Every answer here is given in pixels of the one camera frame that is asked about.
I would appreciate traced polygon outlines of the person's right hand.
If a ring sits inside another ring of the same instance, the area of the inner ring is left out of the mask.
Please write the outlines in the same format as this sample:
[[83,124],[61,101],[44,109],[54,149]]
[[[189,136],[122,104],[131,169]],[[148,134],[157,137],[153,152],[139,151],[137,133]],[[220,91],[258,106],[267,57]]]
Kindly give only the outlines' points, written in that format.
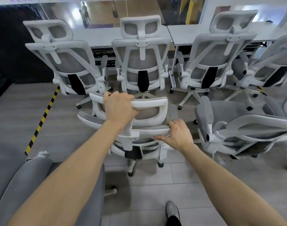
[[172,144],[168,144],[170,147],[185,152],[195,146],[191,132],[182,119],[171,120],[168,126],[170,127],[169,136],[172,137]]

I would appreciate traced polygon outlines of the person's left hand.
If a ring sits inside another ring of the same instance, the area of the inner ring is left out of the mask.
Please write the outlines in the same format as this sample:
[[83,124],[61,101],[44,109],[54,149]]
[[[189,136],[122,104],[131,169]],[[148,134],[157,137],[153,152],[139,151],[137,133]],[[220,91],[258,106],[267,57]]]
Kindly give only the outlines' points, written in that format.
[[133,99],[134,96],[126,92],[105,92],[103,95],[103,104],[106,120],[112,121],[122,127],[127,125],[133,119],[129,118],[129,109],[132,108],[131,100]]

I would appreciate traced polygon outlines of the white grey mesh office chair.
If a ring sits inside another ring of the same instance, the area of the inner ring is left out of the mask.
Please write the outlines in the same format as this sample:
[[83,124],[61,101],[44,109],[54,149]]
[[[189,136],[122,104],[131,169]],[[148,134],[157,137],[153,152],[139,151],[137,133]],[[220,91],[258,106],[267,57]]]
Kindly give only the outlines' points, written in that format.
[[287,82],[287,35],[270,45],[259,58],[250,58],[244,52],[232,62],[233,86],[225,86],[235,92],[227,97],[230,101],[240,93],[247,98],[248,110],[252,110],[252,98],[257,98],[261,88],[282,86]]
[[210,101],[207,96],[195,109],[198,143],[205,152],[257,157],[281,143],[287,150],[287,114],[272,97],[265,96],[262,113],[236,101]]
[[111,42],[117,80],[123,92],[137,92],[134,98],[156,98],[150,91],[165,89],[172,39],[161,36],[161,26],[159,15],[121,18],[122,39]]
[[69,25],[60,19],[23,21],[34,43],[25,46],[54,73],[53,83],[59,84],[63,95],[83,95],[77,109],[91,101],[89,93],[113,91],[107,81],[108,56],[96,65],[93,52],[85,41],[73,40]]
[[265,96],[265,104],[262,110],[267,115],[287,118],[287,98],[281,102],[271,96]]
[[210,88],[225,86],[227,77],[233,75],[232,61],[257,35],[247,32],[257,13],[258,10],[219,12],[211,21],[210,33],[194,38],[188,61],[176,49],[170,93],[187,92],[178,110],[191,96],[201,103],[198,93],[208,95]]
[[130,105],[140,113],[134,117],[116,137],[108,153],[116,154],[128,160],[128,176],[134,175],[135,163],[140,160],[154,159],[158,167],[164,166],[167,152],[173,150],[163,141],[155,140],[155,136],[168,136],[170,127],[167,123],[178,119],[177,107],[169,104],[167,97],[135,99],[132,96]]

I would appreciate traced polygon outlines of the person's left forearm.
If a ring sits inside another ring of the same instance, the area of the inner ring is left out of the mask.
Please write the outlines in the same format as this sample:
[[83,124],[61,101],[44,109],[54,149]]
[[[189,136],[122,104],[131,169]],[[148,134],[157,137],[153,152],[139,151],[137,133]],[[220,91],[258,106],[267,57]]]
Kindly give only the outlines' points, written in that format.
[[74,226],[93,192],[111,144],[127,123],[105,121],[38,186],[6,226]]

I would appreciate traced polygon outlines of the person's right forearm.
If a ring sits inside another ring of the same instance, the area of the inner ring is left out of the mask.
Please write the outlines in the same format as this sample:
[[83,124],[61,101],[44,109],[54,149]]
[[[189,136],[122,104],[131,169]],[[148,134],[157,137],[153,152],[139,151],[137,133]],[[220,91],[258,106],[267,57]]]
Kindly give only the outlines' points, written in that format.
[[276,209],[194,143],[182,143],[180,152],[194,168],[228,226],[287,226],[287,220]]

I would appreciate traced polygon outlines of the person's grey shoe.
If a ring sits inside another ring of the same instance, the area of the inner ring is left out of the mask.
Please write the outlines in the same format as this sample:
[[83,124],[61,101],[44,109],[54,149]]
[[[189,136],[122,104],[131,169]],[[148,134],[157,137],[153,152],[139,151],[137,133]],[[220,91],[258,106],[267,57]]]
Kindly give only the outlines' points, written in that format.
[[166,206],[165,206],[165,214],[166,214],[167,221],[177,220],[180,223],[180,213],[179,213],[179,210],[176,204],[173,201],[171,200],[167,201]]

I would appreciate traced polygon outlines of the white rectangular table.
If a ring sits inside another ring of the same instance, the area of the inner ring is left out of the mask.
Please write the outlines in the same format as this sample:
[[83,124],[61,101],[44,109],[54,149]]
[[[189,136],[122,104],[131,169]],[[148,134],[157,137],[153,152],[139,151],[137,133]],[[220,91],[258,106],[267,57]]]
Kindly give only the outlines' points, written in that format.
[[[201,34],[209,34],[209,26],[198,25],[175,25],[167,26],[175,46],[191,45],[194,39]],[[287,21],[285,24],[275,25],[269,22],[252,22],[246,32],[256,34],[253,41],[276,41],[287,35]]]
[[76,29],[72,30],[73,40],[85,41],[91,48],[133,48],[145,50],[155,48],[157,45],[166,45],[168,50],[172,37],[166,26],[156,23],[155,31],[146,30],[146,23],[139,22],[136,25],[135,35],[128,34],[124,28],[103,28],[103,29]]

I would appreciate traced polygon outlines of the person's black trouser leg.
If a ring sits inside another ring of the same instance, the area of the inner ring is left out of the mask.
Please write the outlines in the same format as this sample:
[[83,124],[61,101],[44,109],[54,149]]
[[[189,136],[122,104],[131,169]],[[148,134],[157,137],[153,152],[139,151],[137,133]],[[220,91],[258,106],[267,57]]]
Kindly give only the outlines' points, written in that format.
[[171,215],[167,218],[166,225],[165,226],[182,226],[180,220],[174,216]]

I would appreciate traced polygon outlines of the long yellow black floor tape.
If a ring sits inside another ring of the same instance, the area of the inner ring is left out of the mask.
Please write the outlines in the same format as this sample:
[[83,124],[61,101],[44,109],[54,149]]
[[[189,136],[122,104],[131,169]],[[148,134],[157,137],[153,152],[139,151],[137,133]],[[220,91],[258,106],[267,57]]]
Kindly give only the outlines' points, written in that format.
[[34,132],[32,138],[30,139],[29,144],[27,145],[27,148],[26,148],[26,150],[25,150],[25,152],[24,152],[25,156],[28,156],[28,155],[29,155],[29,153],[30,153],[30,151],[31,151],[31,149],[32,149],[32,146],[33,146],[33,144],[35,143],[35,141],[36,141],[36,139],[37,139],[37,137],[38,137],[38,135],[39,135],[40,130],[42,129],[42,126],[43,126],[43,124],[44,124],[44,122],[45,122],[45,120],[46,120],[46,118],[47,118],[47,116],[48,116],[48,114],[49,114],[49,112],[50,112],[50,110],[51,110],[51,107],[52,107],[53,104],[54,104],[54,101],[55,101],[55,99],[56,99],[56,97],[57,97],[59,91],[60,91],[60,86],[59,86],[59,84],[58,84],[58,85],[57,85],[57,88],[55,89],[55,92],[54,92],[54,94],[53,94],[53,96],[52,96],[52,98],[51,98],[51,100],[50,100],[50,102],[49,102],[49,104],[48,104],[48,106],[47,106],[47,108],[46,108],[46,110],[45,110],[43,116],[42,116],[42,118],[40,119],[40,122],[39,122],[39,124],[38,124],[38,127],[36,128],[36,130],[35,130],[35,132]]

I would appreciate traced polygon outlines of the yellow pillar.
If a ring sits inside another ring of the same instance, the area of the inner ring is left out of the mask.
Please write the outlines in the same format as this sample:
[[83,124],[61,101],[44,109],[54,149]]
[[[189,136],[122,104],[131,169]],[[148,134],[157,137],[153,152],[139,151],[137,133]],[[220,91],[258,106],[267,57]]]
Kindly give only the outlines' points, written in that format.
[[188,0],[187,4],[185,24],[198,24],[201,16],[201,7],[203,7],[203,0]]

